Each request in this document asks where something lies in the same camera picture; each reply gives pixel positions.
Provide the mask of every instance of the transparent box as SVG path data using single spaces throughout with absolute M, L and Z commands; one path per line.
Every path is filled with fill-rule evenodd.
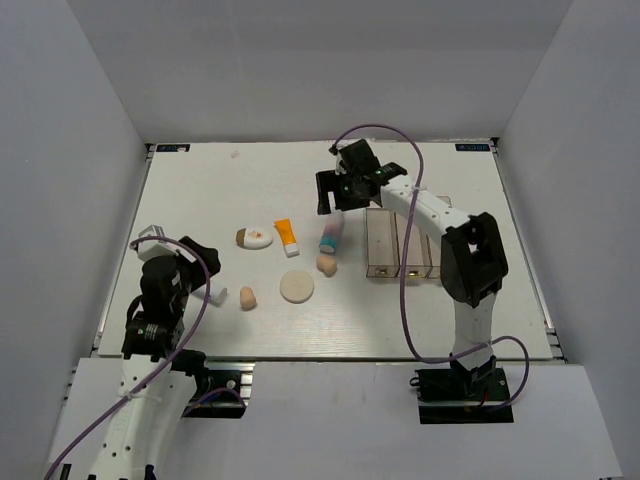
M 449 197 L 438 197 L 449 206 Z M 367 241 L 367 277 L 400 276 L 400 255 L 407 230 L 407 220 L 385 208 L 365 209 Z M 415 225 L 411 230 L 407 253 L 407 277 L 440 278 L 440 249 Z

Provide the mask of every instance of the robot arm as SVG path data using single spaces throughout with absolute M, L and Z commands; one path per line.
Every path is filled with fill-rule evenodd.
M 338 210 L 381 207 L 407 217 L 414 195 L 414 181 L 395 163 L 381 166 L 365 140 L 340 150 L 336 169 L 316 174 L 318 213 L 330 213 L 329 193 Z M 452 354 L 491 340 L 491 317 L 502 278 L 508 272 L 504 248 L 495 219 L 488 213 L 469 215 L 450 207 L 425 189 L 420 189 L 414 223 L 440 247 L 441 279 L 454 301 L 455 342 Z M 495 369 L 490 346 L 451 362 L 473 391 Z
M 140 236 L 164 236 L 152 226 Z M 209 273 L 220 271 L 218 252 L 189 237 L 180 242 L 204 260 Z M 205 281 L 201 266 L 161 241 L 140 244 L 144 261 L 137 297 L 127 312 L 118 398 L 131 396 L 109 420 L 102 448 L 88 480 L 156 480 L 178 421 L 189 400 L 209 391 L 202 352 L 182 350 L 171 364 L 135 395 L 129 392 L 167 358 L 184 331 L 182 315 L 189 294 Z

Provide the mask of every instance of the white enclosure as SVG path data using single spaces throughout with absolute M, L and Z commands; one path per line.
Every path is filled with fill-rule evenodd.
M 69 4 L 0 4 L 3 478 L 42 472 L 134 218 L 143 142 L 327 140 L 380 121 L 501 137 L 562 347 L 640 479 L 638 2 Z

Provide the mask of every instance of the sticker label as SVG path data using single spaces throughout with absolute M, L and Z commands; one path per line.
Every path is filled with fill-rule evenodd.
M 490 152 L 488 143 L 456 143 L 458 152 Z
M 191 144 L 189 143 L 157 145 L 156 152 L 188 152 L 190 148 L 191 148 Z

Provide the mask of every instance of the orange tube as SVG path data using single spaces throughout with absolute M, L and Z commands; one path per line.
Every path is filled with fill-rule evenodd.
M 273 224 L 280 234 L 284 252 L 287 254 L 287 257 L 299 255 L 300 250 L 298 250 L 296 237 L 293 234 L 293 228 L 291 228 L 291 221 L 288 218 L 284 218 L 282 220 L 276 220 Z

